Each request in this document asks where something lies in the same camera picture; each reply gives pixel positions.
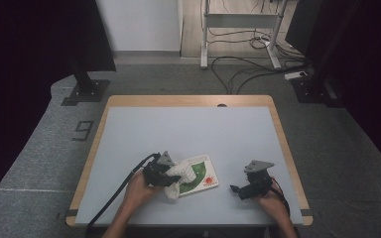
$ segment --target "wooden table edge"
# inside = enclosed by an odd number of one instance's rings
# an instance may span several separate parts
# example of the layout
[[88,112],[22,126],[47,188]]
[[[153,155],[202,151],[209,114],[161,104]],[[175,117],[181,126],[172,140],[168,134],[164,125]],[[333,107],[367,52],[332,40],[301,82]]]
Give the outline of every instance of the wooden table edge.
[[[296,192],[298,203],[301,210],[310,211],[308,201],[305,196],[305,192],[300,181],[299,174],[296,169],[296,165],[293,160],[290,147],[287,143],[286,136],[284,134],[283,127],[281,125],[280,118],[278,116],[277,109],[274,101],[269,95],[113,95],[110,96],[107,104],[104,108],[103,115],[95,133],[94,140],[91,145],[90,152],[84,165],[81,177],[79,179],[78,186],[72,199],[72,203],[69,207],[69,212],[66,216],[66,224],[72,227],[77,226],[75,224],[76,213],[79,209],[80,202],[85,193],[86,184],[89,179],[89,174],[94,162],[95,155],[98,150],[98,145],[102,137],[104,126],[108,110],[114,106],[208,106],[216,107],[219,104],[226,106],[268,106],[274,126],[277,132],[278,139],[281,144],[284,158],[286,160],[289,174],[292,178],[293,187]],[[308,214],[303,216],[304,224],[311,225],[314,221],[313,217]]]

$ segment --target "floor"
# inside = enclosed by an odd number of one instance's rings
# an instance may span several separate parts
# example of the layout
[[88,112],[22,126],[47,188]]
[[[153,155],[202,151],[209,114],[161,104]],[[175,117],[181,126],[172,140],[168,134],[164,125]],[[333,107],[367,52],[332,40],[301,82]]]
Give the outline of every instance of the floor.
[[[75,80],[62,78],[52,86],[52,101],[0,183],[0,238],[84,237],[83,228],[64,223],[105,102],[110,95],[225,94],[212,69],[201,70],[197,59],[123,57],[116,72],[90,72],[109,79],[99,103],[61,106]],[[268,66],[268,60],[258,59]],[[223,80],[253,67],[237,60],[218,64]],[[241,74],[234,85],[248,78]],[[314,216],[301,236],[381,237],[381,154],[344,108],[301,104],[282,73],[258,76],[240,94],[271,95]],[[85,141],[75,132],[80,121],[93,121]]]
[[[229,13],[229,14],[277,14],[283,1],[267,0],[211,0],[210,13]],[[291,50],[286,44],[285,38],[290,26],[291,19],[296,9],[298,1],[288,1],[284,18],[278,34],[278,44],[286,50]],[[201,16],[204,11],[204,1],[183,0],[184,4],[184,28],[182,39],[182,57],[197,58],[200,57],[200,43],[202,39]],[[209,42],[221,41],[208,44],[208,55],[210,57],[234,56],[246,58],[267,58],[268,54],[263,50],[253,49],[247,40],[253,38],[254,29],[209,29],[207,40]],[[269,34],[270,29],[256,29],[256,37],[263,33]],[[263,44],[255,43],[255,47],[263,47]]]

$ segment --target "white wall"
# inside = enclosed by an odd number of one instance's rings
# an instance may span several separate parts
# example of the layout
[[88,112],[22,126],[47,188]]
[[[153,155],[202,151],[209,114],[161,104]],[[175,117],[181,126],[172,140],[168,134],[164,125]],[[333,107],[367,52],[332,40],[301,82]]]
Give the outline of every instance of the white wall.
[[96,0],[111,50],[169,51],[181,47],[181,0]]

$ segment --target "power strip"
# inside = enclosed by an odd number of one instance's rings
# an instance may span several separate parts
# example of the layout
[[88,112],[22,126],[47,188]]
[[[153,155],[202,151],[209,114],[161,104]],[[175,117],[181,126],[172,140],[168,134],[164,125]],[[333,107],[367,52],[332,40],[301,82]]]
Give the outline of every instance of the power strip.
[[308,74],[305,71],[298,71],[298,72],[291,72],[284,74],[284,79],[285,80],[291,80],[299,77],[306,77]]

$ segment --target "gray carpet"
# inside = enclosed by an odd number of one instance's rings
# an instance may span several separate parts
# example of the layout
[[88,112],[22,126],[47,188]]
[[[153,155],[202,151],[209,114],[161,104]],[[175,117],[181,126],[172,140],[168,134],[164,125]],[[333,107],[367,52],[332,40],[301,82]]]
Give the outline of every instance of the gray carpet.
[[[241,64],[219,65],[227,78]],[[73,77],[52,87],[52,101],[11,170],[0,183],[0,238],[83,237],[64,223],[107,98],[114,94],[225,94],[211,70],[197,64],[121,64],[117,72],[91,72],[110,79],[102,102],[61,106]],[[300,227],[308,237],[381,237],[381,155],[345,109],[300,104],[291,84],[272,75],[247,83],[240,94],[274,98],[314,214]],[[93,121],[87,140],[75,132]]]

